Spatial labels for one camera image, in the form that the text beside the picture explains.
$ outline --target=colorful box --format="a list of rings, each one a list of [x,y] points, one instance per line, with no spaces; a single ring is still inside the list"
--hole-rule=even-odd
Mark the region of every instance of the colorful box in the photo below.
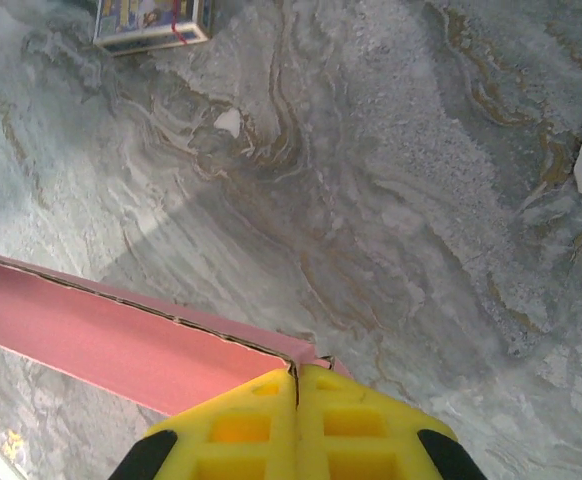
[[[213,0],[100,0],[93,43],[113,55],[205,42]]]

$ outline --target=black rubber part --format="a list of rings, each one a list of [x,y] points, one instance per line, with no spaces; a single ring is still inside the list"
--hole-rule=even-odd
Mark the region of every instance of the black rubber part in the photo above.
[[[443,480],[487,480],[464,447],[455,440],[433,430],[420,430],[418,438]]]
[[[137,442],[109,480],[153,480],[178,441],[173,430],[162,430]]]

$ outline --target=red string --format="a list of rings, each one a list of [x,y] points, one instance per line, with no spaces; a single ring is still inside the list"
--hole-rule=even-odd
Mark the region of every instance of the red string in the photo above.
[[[173,18],[171,19],[171,31],[183,44],[187,44],[187,39],[175,29],[175,24],[178,20],[178,12],[180,11],[180,3],[182,0],[173,0]]]

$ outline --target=marble floor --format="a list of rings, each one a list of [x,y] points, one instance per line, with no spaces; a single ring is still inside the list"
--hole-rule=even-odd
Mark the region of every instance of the marble floor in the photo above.
[[[582,0],[216,3],[112,59],[93,0],[0,0],[0,253],[315,340],[491,479],[582,479]],[[0,351],[30,479],[159,418]]]

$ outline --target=cardboard edge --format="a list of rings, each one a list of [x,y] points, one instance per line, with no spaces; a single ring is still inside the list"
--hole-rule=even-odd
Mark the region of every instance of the cardboard edge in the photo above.
[[[344,366],[344,364],[333,356],[323,357],[323,358],[316,358],[312,362],[312,365],[319,365],[320,367],[328,368],[329,370],[333,370],[340,375],[344,375],[345,377],[353,378],[351,372]]]
[[[308,342],[2,257],[0,347],[166,415],[325,363]]]

